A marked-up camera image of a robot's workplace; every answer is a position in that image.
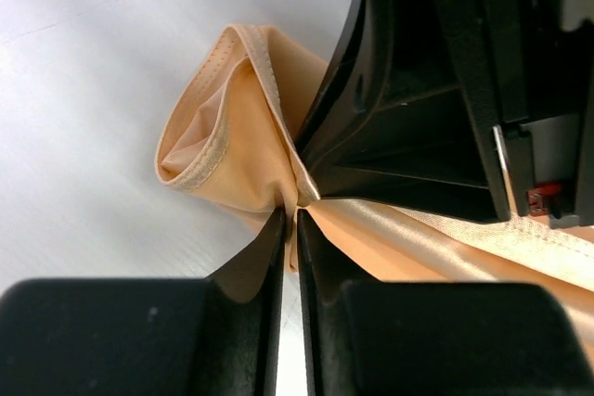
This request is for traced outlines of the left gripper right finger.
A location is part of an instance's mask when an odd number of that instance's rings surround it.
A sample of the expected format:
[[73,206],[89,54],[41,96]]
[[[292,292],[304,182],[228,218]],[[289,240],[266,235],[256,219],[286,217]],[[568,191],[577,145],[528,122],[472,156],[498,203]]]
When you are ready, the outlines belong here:
[[382,282],[297,216],[312,395],[589,395],[569,318],[522,283]]

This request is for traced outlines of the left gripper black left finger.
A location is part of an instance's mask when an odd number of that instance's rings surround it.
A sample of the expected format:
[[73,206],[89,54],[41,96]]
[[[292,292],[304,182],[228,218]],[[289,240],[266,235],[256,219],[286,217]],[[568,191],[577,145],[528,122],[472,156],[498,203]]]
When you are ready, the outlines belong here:
[[272,395],[286,216],[203,278],[42,278],[1,299],[5,395]]

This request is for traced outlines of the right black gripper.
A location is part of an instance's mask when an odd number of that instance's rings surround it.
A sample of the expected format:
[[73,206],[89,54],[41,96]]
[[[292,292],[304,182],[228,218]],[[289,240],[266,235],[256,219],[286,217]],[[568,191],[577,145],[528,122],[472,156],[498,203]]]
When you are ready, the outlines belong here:
[[382,92],[317,110],[301,155],[322,198],[474,223],[593,221],[593,28],[550,0],[394,0]]

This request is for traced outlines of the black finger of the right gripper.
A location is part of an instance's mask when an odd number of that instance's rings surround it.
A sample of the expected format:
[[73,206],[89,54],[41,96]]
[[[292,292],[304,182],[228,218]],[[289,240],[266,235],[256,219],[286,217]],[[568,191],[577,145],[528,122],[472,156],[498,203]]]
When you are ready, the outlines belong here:
[[375,108],[393,54],[394,0],[352,0],[342,33],[296,146],[301,153],[344,142]]

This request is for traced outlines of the peach satin napkin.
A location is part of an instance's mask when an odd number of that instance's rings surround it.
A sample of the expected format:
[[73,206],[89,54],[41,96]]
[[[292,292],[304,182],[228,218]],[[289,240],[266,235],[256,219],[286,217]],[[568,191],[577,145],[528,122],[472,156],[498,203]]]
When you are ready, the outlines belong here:
[[324,200],[294,136],[326,70],[271,26],[226,27],[179,98],[156,153],[159,180],[260,227],[270,212],[310,212],[323,234],[381,280],[514,280],[593,314],[593,232],[513,216],[473,224],[360,199]]

